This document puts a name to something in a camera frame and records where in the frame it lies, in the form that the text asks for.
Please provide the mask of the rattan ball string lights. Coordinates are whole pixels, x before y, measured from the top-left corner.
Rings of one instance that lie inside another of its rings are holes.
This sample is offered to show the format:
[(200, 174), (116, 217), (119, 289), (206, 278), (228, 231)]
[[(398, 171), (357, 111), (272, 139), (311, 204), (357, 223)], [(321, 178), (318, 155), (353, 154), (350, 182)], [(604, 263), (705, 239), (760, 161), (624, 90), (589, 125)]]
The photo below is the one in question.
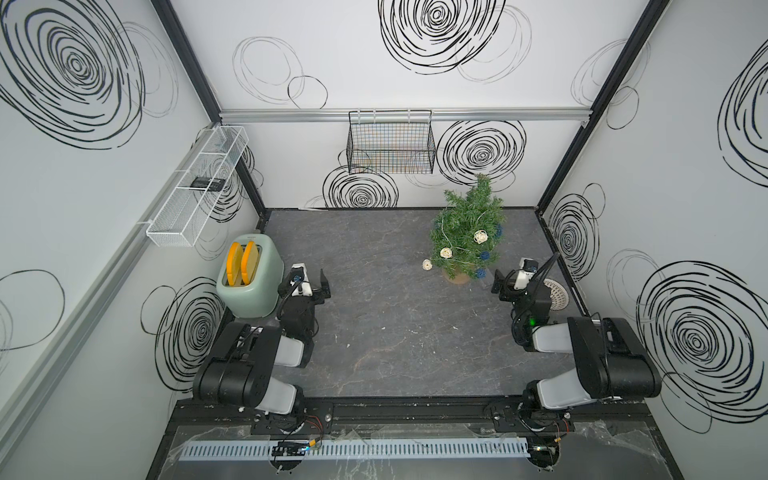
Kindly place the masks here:
[(444, 209), (430, 231), (431, 264), (450, 279), (460, 275), (484, 278), (499, 259), (497, 247), (503, 235), (503, 223), (500, 209)]

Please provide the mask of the small green christmas tree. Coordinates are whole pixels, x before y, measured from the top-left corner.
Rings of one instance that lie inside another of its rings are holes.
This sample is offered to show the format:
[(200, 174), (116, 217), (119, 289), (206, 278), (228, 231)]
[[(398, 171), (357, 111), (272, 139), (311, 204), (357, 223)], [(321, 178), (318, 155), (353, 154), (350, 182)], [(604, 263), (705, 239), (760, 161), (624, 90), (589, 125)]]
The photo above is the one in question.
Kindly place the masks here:
[(467, 192), (447, 190), (444, 197), (447, 205), (430, 231), (429, 260), (452, 283), (483, 279), (499, 258), (505, 221), (502, 200), (483, 174), (475, 177)]

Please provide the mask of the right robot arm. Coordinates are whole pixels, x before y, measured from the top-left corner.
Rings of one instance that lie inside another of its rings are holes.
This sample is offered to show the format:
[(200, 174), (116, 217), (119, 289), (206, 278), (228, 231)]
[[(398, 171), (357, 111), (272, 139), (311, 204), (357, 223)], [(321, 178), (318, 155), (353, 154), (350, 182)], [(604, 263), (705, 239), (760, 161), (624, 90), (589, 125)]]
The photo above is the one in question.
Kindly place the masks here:
[(542, 430), (546, 414), (566, 414), (606, 400), (644, 400), (660, 395), (662, 376), (638, 336), (623, 318), (569, 317), (552, 323), (552, 288), (547, 275), (559, 260), (540, 265), (524, 259), (508, 273), (494, 272), (492, 292), (511, 304), (513, 340), (528, 352), (568, 354), (574, 367), (527, 384), (518, 417)]

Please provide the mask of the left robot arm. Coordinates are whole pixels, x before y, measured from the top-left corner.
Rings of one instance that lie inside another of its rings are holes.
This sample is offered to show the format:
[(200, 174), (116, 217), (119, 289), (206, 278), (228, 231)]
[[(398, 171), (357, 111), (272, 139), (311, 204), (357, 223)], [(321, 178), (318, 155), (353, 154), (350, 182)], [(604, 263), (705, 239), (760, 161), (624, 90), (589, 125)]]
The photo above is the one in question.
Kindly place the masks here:
[(319, 333), (316, 307), (331, 297), (324, 272), (315, 287), (305, 264), (292, 265), (278, 286), (275, 320), (267, 325), (229, 323), (194, 377), (193, 398), (273, 415), (303, 416), (302, 388), (274, 378), (273, 370), (276, 366), (304, 368), (309, 364)]

